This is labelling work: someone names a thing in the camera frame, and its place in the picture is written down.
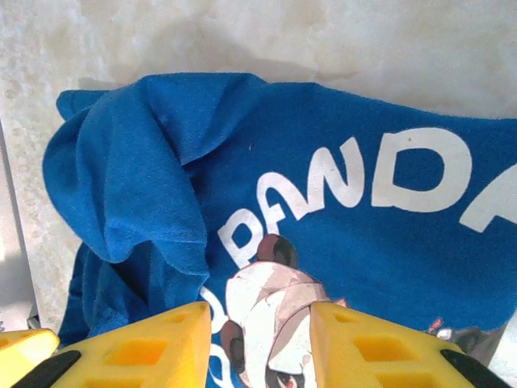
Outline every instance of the yellow plastic part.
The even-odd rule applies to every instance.
[[[329,302],[311,305],[318,388],[472,388],[434,336]]]
[[[10,388],[58,346],[59,339],[46,329],[0,333],[0,388]]]
[[[64,348],[82,356],[53,388],[204,388],[210,320],[195,302]]]

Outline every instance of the white lettering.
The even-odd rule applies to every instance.
[[[210,376],[212,376],[213,381],[221,388],[233,388],[231,368],[228,357],[226,357],[223,348],[219,345],[211,344],[210,356],[217,357],[221,362],[221,378],[214,376],[212,370],[209,370]]]
[[[357,140],[351,137],[339,147],[339,150],[345,160],[348,184],[339,173],[330,151],[325,147],[317,150],[310,161],[307,178],[307,202],[310,212],[325,208],[325,181],[336,200],[347,208],[356,206],[363,197],[364,163]]]
[[[233,234],[240,225],[245,225],[251,232],[250,241],[244,247],[238,247],[233,240]],[[257,253],[264,231],[257,216],[248,209],[239,209],[230,216],[217,234],[234,263],[241,269],[249,265],[251,258]]]
[[[428,149],[443,160],[443,176],[435,188],[416,191],[393,183],[397,154],[403,150]],[[407,129],[385,133],[372,185],[372,206],[390,207],[420,213],[432,213],[454,205],[470,181],[472,158],[464,141],[445,129]]]
[[[460,224],[482,233],[496,216],[517,224],[517,164],[479,193],[461,215]]]
[[[228,316],[225,314],[223,305],[212,291],[206,287],[201,287],[200,296],[212,307],[212,334],[216,334],[228,321]]]
[[[279,234],[278,222],[285,218],[285,213],[280,204],[270,206],[267,203],[267,190],[275,189],[287,202],[294,218],[299,221],[309,212],[309,206],[305,198],[292,182],[277,172],[267,172],[257,182],[257,201],[266,221],[266,229],[269,234]]]

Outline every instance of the black rubber pad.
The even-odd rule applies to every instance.
[[[450,349],[441,353],[476,388],[511,388],[475,358]]]
[[[81,358],[81,353],[77,350],[50,357],[37,365],[11,388],[50,388],[79,358]]]

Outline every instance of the rectangular hole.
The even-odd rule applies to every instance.
[[[85,388],[140,388],[144,383],[140,378],[96,378],[86,381]]]
[[[377,376],[383,388],[443,388],[426,373],[397,373]]]
[[[140,338],[128,340],[110,352],[105,362],[108,365],[154,365],[165,351],[166,339]]]
[[[398,338],[390,336],[358,337],[354,340],[366,361],[415,361],[417,356]]]

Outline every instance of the white surface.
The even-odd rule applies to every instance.
[[[517,117],[516,0],[0,0],[0,7],[0,116],[40,313],[53,328],[78,244],[40,173],[63,89],[240,70],[439,112]],[[494,367],[517,376],[512,338],[498,356],[513,362]]]
[[[517,314],[511,319],[490,368],[513,387],[517,387]]]
[[[0,332],[27,330],[36,314],[31,271],[0,122]]]

